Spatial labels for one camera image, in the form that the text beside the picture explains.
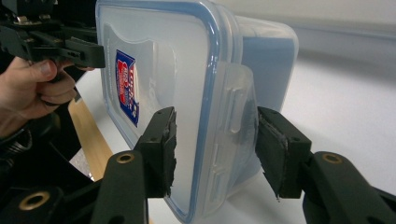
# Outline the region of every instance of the red and blue label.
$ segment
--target red and blue label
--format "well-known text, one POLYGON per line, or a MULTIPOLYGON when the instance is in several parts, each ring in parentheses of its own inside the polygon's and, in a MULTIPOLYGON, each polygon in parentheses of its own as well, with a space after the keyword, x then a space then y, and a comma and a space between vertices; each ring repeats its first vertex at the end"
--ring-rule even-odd
POLYGON ((116 56, 116 81, 120 108, 137 127, 139 121, 139 103, 136 99, 137 78, 134 69, 135 59, 120 50, 116 56))

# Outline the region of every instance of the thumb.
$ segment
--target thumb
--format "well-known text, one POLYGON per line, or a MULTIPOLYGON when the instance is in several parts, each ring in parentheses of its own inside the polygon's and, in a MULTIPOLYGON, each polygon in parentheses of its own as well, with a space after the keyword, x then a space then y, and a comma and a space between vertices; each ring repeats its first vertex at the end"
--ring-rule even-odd
POLYGON ((51 60, 29 63, 24 59, 15 58, 9 67, 12 76, 12 84, 15 86, 25 86, 37 82, 46 82, 55 78, 57 73, 56 64, 51 60))

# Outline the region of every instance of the white wall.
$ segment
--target white wall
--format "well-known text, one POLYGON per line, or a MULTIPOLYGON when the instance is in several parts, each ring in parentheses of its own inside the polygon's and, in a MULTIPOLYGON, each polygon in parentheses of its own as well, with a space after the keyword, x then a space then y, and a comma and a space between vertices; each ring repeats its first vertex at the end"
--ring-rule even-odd
POLYGON ((212 0, 235 14, 287 24, 330 25, 396 35, 394 0, 212 0))

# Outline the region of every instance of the wooden board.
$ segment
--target wooden board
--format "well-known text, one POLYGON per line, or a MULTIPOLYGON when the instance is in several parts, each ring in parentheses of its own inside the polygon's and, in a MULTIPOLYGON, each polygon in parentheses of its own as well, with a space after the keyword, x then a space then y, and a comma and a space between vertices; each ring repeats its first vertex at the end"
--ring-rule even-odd
POLYGON ((113 155, 105 138, 100 133, 92 114, 84 101, 79 98, 69 104, 69 113, 73 120, 79 142, 94 180, 103 177, 108 159, 113 155))

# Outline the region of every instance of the clear plastic lid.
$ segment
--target clear plastic lid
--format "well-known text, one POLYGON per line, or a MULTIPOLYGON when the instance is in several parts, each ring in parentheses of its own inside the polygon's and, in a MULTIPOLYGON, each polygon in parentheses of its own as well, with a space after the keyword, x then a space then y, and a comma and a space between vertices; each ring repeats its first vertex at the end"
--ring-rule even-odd
POLYGON ((98 0, 96 19, 110 117, 133 148, 156 111, 175 107, 177 168, 165 200, 184 223, 207 216, 254 156, 256 93, 237 19, 208 1, 167 0, 98 0))

